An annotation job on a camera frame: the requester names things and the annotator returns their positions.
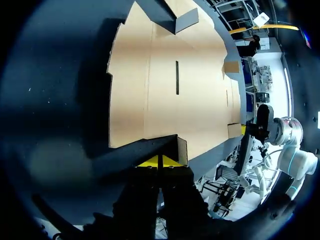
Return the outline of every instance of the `cardboard flap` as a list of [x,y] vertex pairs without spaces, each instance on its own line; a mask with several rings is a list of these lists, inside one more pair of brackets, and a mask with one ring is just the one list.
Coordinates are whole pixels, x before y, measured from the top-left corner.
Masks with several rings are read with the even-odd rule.
[[175,34],[199,22],[198,9],[192,9],[175,20]]
[[242,127],[240,123],[234,123],[228,125],[228,136],[229,139],[239,137],[242,135]]

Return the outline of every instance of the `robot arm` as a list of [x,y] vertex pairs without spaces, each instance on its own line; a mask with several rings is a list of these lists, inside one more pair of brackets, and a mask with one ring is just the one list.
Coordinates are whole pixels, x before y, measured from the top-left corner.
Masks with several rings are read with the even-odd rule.
[[277,167],[295,179],[286,192],[293,200],[299,192],[306,174],[314,174],[318,163],[318,158],[313,153],[300,150],[304,135],[301,123],[294,117],[274,118],[272,107],[263,104],[258,108],[256,123],[247,124],[246,131],[262,144],[270,143],[275,146],[283,146]]

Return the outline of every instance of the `person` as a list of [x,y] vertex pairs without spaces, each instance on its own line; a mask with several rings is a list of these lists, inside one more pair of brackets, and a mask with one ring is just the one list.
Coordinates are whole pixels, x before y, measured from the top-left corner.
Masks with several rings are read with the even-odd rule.
[[245,41],[250,41],[247,46],[237,46],[240,57],[253,57],[257,50],[260,50],[260,37],[253,35],[252,37],[244,38]]

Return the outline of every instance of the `black table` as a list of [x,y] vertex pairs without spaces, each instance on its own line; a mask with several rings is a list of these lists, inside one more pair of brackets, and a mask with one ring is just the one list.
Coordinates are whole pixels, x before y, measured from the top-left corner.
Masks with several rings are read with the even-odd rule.
[[[163,1],[137,2],[152,21],[172,26],[174,16]],[[240,61],[227,29],[204,1],[196,2],[213,18],[227,48],[226,60]],[[75,225],[92,221],[93,212],[111,215],[124,183],[110,178],[100,185],[96,179],[128,168],[172,138],[108,148],[108,49],[132,3],[45,1],[26,21],[9,54],[0,88],[1,156],[17,193],[37,217],[41,214],[31,202],[33,193]],[[245,123],[242,69],[227,75],[238,81]],[[190,166],[195,177],[223,160],[240,139],[194,158]]]

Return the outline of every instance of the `cardboard sheet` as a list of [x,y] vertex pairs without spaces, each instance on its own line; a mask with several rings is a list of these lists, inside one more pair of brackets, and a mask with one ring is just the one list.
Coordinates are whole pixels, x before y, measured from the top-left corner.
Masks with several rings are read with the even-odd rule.
[[[197,7],[168,4],[178,16]],[[238,82],[223,75],[224,42],[198,11],[199,22],[174,35],[133,4],[107,69],[113,76],[110,147],[178,134],[191,160],[229,138],[228,124],[240,121]]]

